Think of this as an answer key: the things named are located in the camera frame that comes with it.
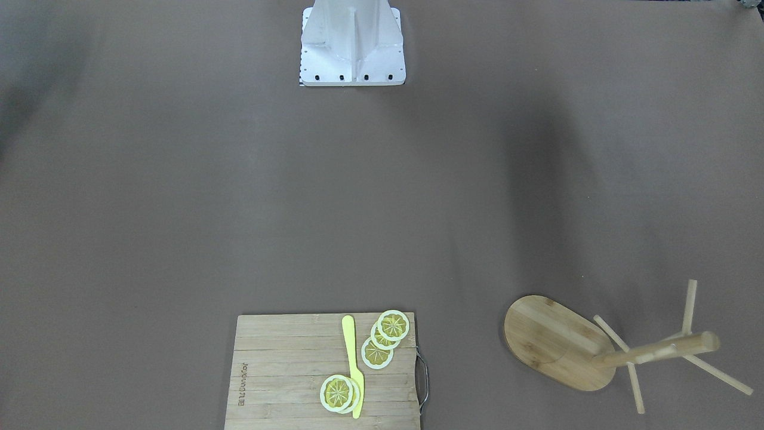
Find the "wooden cup storage rack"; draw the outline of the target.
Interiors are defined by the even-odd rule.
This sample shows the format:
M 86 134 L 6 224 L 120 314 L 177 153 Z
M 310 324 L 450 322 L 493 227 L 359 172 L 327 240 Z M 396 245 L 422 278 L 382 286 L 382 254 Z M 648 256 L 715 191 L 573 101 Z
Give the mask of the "wooden cup storage rack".
M 650 345 L 631 348 L 601 318 L 587 320 L 551 297 L 523 296 L 504 318 L 504 339 L 519 361 L 570 388 L 591 392 L 610 384 L 616 369 L 627 367 L 636 411 L 646 413 L 636 367 L 660 360 L 682 358 L 701 370 L 752 395 L 753 388 L 717 369 L 700 354 L 717 351 L 720 339 L 710 330 L 693 332 L 698 283 L 688 281 L 682 329 Z

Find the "lemon slice top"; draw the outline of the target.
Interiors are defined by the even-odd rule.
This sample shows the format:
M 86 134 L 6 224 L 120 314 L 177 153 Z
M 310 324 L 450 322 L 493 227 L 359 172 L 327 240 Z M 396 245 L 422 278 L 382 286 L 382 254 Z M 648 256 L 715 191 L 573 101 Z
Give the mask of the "lemon slice top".
M 384 311 L 377 320 L 377 330 L 386 341 L 403 340 L 409 334 L 411 324 L 403 311 Z

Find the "yellow plastic knife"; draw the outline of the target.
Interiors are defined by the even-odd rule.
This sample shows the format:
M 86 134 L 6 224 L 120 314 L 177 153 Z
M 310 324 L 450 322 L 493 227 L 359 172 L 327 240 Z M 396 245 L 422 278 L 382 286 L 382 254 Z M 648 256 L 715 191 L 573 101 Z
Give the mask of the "yellow plastic knife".
M 341 326 L 342 334 L 344 337 L 344 344 L 346 345 L 347 362 L 349 362 L 350 376 L 352 381 L 354 381 L 359 387 L 358 403 L 352 409 L 352 417 L 353 419 L 359 419 L 363 401 L 365 401 L 365 376 L 358 368 L 358 348 L 356 345 L 357 336 L 354 317 L 352 315 L 345 315 L 341 319 Z

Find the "lemon slice middle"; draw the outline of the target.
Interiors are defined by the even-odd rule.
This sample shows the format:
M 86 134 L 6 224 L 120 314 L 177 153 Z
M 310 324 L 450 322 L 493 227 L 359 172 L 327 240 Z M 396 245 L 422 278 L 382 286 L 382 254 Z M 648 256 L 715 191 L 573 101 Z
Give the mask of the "lemon slice middle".
M 397 348 L 399 346 L 399 343 L 401 343 L 402 339 L 399 340 L 389 340 L 382 336 L 382 332 L 380 332 L 378 322 L 374 324 L 374 326 L 371 329 L 371 343 L 376 346 L 378 349 L 383 349 L 384 351 L 390 351 L 391 349 Z

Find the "bamboo cutting board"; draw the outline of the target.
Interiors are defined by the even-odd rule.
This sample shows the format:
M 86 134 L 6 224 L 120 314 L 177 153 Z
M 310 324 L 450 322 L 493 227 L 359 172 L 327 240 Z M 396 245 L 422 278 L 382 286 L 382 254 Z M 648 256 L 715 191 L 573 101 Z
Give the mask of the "bamboo cutting board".
M 384 369 L 361 359 L 381 311 L 238 317 L 226 429 L 420 429 L 430 394 L 429 369 L 417 341 L 415 315 L 409 334 Z M 350 376 L 341 319 L 355 319 L 358 368 L 365 376 L 359 419 L 327 411 L 319 401 L 323 381 Z

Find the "lemon slice front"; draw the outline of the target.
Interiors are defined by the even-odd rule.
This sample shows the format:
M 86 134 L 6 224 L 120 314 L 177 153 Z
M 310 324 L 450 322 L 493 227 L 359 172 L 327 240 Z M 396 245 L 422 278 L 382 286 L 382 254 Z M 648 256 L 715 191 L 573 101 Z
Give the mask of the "lemon slice front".
M 319 401 L 330 413 L 349 414 L 361 401 L 361 389 L 354 379 L 333 374 L 323 381 Z

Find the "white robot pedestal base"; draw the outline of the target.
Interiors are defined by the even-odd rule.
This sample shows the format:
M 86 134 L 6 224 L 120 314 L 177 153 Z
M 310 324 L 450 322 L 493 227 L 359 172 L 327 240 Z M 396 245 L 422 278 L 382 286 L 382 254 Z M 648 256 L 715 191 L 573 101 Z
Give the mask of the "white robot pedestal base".
M 401 12 L 388 1 L 316 1 L 302 12 L 301 43 L 300 85 L 406 82 Z

